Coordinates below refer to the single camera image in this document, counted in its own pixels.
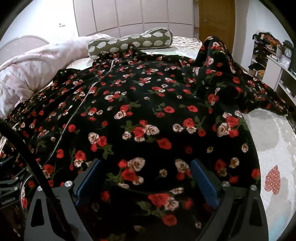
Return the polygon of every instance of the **metal screw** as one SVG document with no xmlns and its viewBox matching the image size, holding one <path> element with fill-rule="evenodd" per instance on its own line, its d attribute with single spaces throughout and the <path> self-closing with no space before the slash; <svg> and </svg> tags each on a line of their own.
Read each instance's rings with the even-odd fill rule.
<svg viewBox="0 0 296 241">
<path fill-rule="evenodd" d="M 257 187 L 256 187 L 255 185 L 251 185 L 251 189 L 252 189 L 253 191 L 256 191 L 256 190 L 257 190 Z"/>
<path fill-rule="evenodd" d="M 224 186 L 224 187 L 229 187 L 230 186 L 230 183 L 229 182 L 227 182 L 227 181 L 223 181 L 222 182 L 222 186 Z"/>
<path fill-rule="evenodd" d="M 70 186 L 72 186 L 72 184 L 73 184 L 72 181 L 66 181 L 65 182 L 66 187 L 70 187 Z"/>
</svg>

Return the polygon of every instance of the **pillow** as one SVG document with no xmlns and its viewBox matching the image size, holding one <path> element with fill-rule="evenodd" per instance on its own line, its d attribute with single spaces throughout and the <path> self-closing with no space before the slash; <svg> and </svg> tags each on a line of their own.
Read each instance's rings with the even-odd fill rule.
<svg viewBox="0 0 296 241">
<path fill-rule="evenodd" d="M 138 49 L 167 48 L 173 42 L 173 34 L 168 28 L 153 28 L 142 34 L 133 34 L 120 39 L 100 38 L 89 42 L 89 57 L 95 60 L 103 53 L 126 50 L 130 43 Z"/>
</svg>

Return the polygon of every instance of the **white shelving unit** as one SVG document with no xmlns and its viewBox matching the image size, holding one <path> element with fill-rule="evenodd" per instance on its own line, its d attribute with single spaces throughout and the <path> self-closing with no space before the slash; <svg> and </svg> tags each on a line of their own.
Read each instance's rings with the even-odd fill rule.
<svg viewBox="0 0 296 241">
<path fill-rule="evenodd" d="M 296 95 L 296 77 L 270 56 L 268 56 L 262 81 L 273 88 L 287 104 L 296 107 L 296 99 L 294 98 Z"/>
</svg>

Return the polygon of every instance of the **blue gripper pad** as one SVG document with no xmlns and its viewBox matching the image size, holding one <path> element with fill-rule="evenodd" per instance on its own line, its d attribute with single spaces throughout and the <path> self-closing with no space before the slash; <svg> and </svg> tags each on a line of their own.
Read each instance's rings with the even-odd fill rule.
<svg viewBox="0 0 296 241">
<path fill-rule="evenodd" d="M 102 161 L 94 159 L 86 171 L 74 180 L 73 195 L 76 207 L 86 204 L 94 194 L 98 193 L 105 178 L 102 169 Z"/>
<path fill-rule="evenodd" d="M 191 162 L 190 170 L 208 205 L 217 208 L 219 205 L 218 195 L 221 190 L 218 177 L 198 159 Z"/>
</svg>

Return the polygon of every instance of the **black floral fabric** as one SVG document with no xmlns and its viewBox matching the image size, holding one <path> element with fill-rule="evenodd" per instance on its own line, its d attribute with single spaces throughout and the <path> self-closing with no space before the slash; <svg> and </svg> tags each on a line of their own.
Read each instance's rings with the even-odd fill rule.
<svg viewBox="0 0 296 241">
<path fill-rule="evenodd" d="M 234 186 L 260 187 L 242 117 L 259 107 L 288 112 L 269 86 L 243 73 L 221 40 L 208 37 L 196 59 L 129 45 L 100 54 L 83 71 L 59 70 L 7 121 L 18 123 L 51 187 L 74 180 L 94 158 L 104 162 L 102 190 L 80 208 L 98 240 L 194 240 L 213 210 L 190 162 L 199 158 Z M 9 145 L 1 155 L 17 156 Z M 36 186 L 33 178 L 25 183 L 24 209 Z"/>
</svg>

